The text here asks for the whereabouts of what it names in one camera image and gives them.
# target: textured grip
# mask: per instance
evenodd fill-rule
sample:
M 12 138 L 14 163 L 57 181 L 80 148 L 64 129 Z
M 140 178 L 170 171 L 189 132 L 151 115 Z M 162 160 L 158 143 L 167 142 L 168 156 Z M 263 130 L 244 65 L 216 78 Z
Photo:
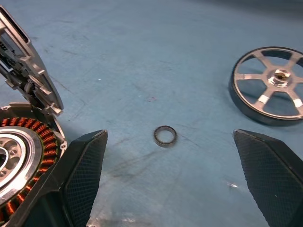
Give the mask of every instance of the textured grip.
M 85 227 L 100 181 L 107 136 L 97 135 L 86 147 L 64 190 L 74 227 Z
M 234 132 L 248 188 L 271 227 L 301 227 L 303 162 L 280 140 Z

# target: blue work surface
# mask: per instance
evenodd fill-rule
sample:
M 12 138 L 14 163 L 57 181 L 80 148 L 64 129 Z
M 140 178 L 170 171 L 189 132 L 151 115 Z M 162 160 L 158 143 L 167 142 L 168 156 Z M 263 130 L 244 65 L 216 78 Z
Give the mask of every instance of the blue work surface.
M 236 128 L 303 158 L 303 126 L 267 127 L 233 104 L 235 62 L 263 46 L 302 51 L 303 5 L 286 0 L 4 0 L 40 53 L 69 141 L 107 129 L 92 219 L 102 227 L 267 227 Z M 1 80 L 0 104 L 24 101 Z M 177 144 L 153 130 L 170 125 Z

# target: metal wheel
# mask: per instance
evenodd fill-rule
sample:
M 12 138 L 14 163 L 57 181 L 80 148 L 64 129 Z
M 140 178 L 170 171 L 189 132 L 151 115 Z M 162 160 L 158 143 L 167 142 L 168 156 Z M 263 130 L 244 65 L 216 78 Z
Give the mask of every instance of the metal wheel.
M 268 57 L 288 60 L 286 65 L 274 65 Z M 247 60 L 256 58 L 265 67 L 261 74 L 241 74 L 239 67 Z M 303 78 L 297 76 L 294 65 L 303 67 L 303 53 L 284 47 L 263 47 L 243 55 L 235 64 L 230 80 L 230 94 L 236 106 L 249 118 L 267 125 L 284 126 L 298 123 L 303 119 L 303 102 L 295 92 L 295 87 L 303 83 Z M 266 90 L 255 103 L 250 103 L 238 86 L 239 80 L 259 79 L 266 85 Z M 285 92 L 291 98 L 298 114 L 283 116 L 269 113 L 264 110 L 265 105 L 275 92 Z

